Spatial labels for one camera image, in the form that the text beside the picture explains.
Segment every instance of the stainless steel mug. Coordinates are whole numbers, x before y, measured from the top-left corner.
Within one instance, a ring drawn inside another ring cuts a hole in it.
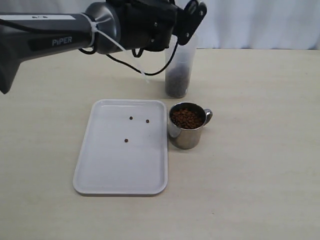
[[[172,121],[172,116],[176,111],[189,110],[197,112],[202,120],[202,125],[196,129],[184,129],[175,125]],[[170,142],[179,149],[192,149],[198,145],[201,139],[201,133],[204,126],[210,122],[213,113],[210,109],[203,109],[197,104],[191,102],[181,102],[174,105],[169,112],[169,140]]]

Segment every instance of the mug handle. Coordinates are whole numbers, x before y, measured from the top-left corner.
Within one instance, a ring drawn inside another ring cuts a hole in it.
[[[210,109],[205,109],[204,112],[205,112],[205,121],[203,126],[207,125],[214,115]]]

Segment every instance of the clear plastic cup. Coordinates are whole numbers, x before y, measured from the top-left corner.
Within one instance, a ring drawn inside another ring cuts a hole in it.
[[[166,63],[176,42],[177,38],[172,37],[169,48],[165,50]],[[178,45],[172,62],[165,70],[165,93],[171,98],[183,98],[188,92],[197,43],[197,35],[194,34],[186,45]]]

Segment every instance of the white cable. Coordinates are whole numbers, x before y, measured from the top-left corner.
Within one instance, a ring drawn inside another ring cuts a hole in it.
[[[127,50],[121,46],[118,42],[116,42],[114,39],[112,39],[112,37],[110,37],[109,35],[107,35],[106,33],[104,33],[103,31],[100,31],[98,28],[97,28],[97,24],[98,23],[103,23],[103,22],[106,22],[108,21],[109,19],[106,19],[104,21],[101,21],[101,22],[93,22],[87,15],[85,14],[82,14],[89,22],[90,22],[90,25],[91,25],[91,31],[92,31],[92,39],[91,39],[91,44],[90,46],[93,45],[94,41],[95,41],[95,33],[99,33],[101,34],[102,36],[104,36],[105,38],[107,38],[109,41],[111,41],[113,44],[115,44],[117,47],[119,47],[125,54],[127,54],[130,58],[132,58],[132,60],[136,63],[136,66],[137,68],[139,69],[139,71],[141,72],[141,74],[143,75],[145,81],[147,83],[149,83],[149,80],[147,78],[147,75],[145,73],[145,71],[143,70],[143,68],[141,67],[139,61],[137,59],[135,59],[131,54],[129,54],[127,52]]]

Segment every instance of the coffee beans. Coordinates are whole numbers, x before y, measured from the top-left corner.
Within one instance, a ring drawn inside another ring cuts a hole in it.
[[[165,92],[169,97],[183,98],[187,94],[190,71],[189,67],[182,65],[166,72]]]
[[[197,129],[204,123],[204,120],[196,111],[190,111],[188,109],[175,111],[170,117],[172,122],[182,129]]]

